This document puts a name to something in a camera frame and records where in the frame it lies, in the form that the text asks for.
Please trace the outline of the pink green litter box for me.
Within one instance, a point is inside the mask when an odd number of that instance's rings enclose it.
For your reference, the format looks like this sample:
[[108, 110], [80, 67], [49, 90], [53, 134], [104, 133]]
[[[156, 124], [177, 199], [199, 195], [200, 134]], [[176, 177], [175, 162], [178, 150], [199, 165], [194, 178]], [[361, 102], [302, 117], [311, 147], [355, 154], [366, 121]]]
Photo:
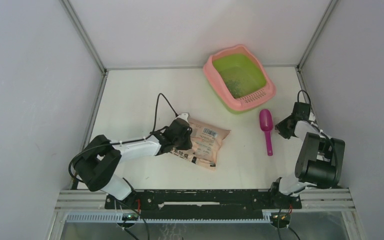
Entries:
[[[203, 66], [203, 73], [222, 104], [233, 114], [255, 109], [277, 93], [261, 62], [243, 44], [210, 55]], [[252, 90], [241, 98], [233, 98], [225, 85], [227, 79], [242, 80]]]

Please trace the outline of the cat litter bag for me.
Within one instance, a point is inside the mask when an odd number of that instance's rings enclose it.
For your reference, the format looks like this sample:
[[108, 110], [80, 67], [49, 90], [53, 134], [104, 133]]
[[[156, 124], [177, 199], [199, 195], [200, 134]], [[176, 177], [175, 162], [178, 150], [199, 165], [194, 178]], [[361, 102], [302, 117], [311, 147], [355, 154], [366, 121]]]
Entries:
[[231, 131], [191, 117], [188, 118], [188, 122], [192, 128], [190, 135], [192, 148], [188, 150], [174, 148], [171, 150], [171, 154], [214, 171], [217, 165], [217, 154], [222, 147], [223, 140]]

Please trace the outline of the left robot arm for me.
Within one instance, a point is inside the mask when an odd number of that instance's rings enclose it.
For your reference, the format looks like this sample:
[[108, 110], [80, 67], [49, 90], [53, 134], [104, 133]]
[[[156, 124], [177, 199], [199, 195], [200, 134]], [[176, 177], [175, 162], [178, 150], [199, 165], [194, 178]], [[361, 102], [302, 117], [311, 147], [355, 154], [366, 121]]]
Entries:
[[111, 141], [105, 135], [96, 136], [86, 148], [70, 161], [68, 172], [78, 176], [91, 192], [103, 191], [113, 196], [118, 204], [129, 209], [137, 196], [127, 180], [115, 174], [122, 161], [159, 156], [173, 149], [192, 148], [188, 120], [177, 117], [169, 126], [150, 132], [149, 136], [129, 141]]

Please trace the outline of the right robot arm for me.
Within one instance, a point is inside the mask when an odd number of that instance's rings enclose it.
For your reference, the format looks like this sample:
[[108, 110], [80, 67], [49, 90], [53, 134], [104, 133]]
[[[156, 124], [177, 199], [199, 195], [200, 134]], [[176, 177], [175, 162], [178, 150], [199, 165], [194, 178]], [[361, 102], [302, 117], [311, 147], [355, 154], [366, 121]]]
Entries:
[[302, 146], [294, 173], [279, 177], [269, 194], [269, 203], [282, 208], [289, 196], [296, 197], [307, 188], [330, 189], [338, 186], [344, 161], [345, 141], [326, 134], [315, 121], [310, 120], [311, 105], [295, 102], [292, 113], [275, 125], [284, 139], [298, 138]]

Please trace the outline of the magenta plastic scoop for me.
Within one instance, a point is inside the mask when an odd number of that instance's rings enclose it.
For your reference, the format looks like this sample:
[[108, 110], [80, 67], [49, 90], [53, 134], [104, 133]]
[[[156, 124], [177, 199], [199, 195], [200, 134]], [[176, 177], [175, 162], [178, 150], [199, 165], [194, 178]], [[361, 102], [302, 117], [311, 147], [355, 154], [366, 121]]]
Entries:
[[273, 145], [271, 140], [271, 132], [274, 128], [273, 117], [268, 109], [262, 109], [259, 113], [259, 125], [263, 131], [266, 141], [266, 150], [268, 156], [273, 156]]

